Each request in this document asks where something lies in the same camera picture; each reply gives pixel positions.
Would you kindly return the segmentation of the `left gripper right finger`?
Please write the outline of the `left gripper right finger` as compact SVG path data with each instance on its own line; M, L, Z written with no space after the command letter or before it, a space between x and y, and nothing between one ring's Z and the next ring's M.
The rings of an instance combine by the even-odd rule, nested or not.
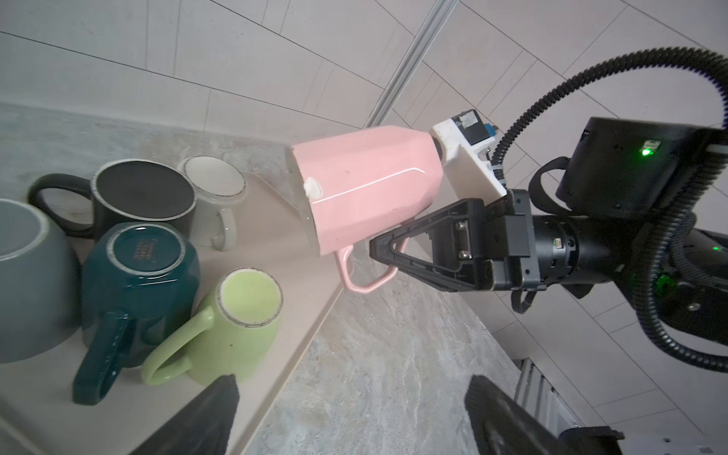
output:
M479 454L574 454L483 375L472 375L464 407Z

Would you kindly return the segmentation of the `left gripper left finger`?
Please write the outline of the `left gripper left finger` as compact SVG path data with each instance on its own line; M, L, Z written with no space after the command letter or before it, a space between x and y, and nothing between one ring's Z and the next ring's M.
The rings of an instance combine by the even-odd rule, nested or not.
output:
M132 454L226 454L240 399L235 375L222 375Z

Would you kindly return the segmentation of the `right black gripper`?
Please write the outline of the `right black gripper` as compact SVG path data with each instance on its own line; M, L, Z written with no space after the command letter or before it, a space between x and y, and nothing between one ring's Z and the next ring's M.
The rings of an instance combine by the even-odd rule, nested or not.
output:
M405 244L425 235L430 262L407 254ZM535 229L527 191L497 201L456 201L370 241L370 256L445 292L538 290Z

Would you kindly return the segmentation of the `light green mug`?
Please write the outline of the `light green mug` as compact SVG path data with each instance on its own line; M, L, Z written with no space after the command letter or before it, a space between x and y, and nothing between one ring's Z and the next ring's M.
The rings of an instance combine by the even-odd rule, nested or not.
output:
M209 386L222 375L251 377L278 334L284 294L265 271L227 273L196 313L147 356L141 379L161 385L180 375Z

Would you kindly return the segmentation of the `pink mug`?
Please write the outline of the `pink mug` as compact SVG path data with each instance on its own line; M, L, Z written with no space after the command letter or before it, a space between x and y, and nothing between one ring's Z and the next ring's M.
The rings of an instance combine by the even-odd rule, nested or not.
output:
M286 150L286 166L313 250L334 254L344 287L358 294L381 288L398 269L391 265L371 284L354 284L347 262L355 244L424 212L443 178L430 134L392 125L295 144Z

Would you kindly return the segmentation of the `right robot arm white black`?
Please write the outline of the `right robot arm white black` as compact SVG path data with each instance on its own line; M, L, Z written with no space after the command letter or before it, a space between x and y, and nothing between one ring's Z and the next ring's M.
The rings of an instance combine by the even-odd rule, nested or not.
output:
M555 284L583 298L613 282L631 300L660 216L726 147L716 128L593 118L573 155L544 166L563 173L555 196L535 174L525 190L462 199L381 234L370 253L441 291L507 291L519 314Z

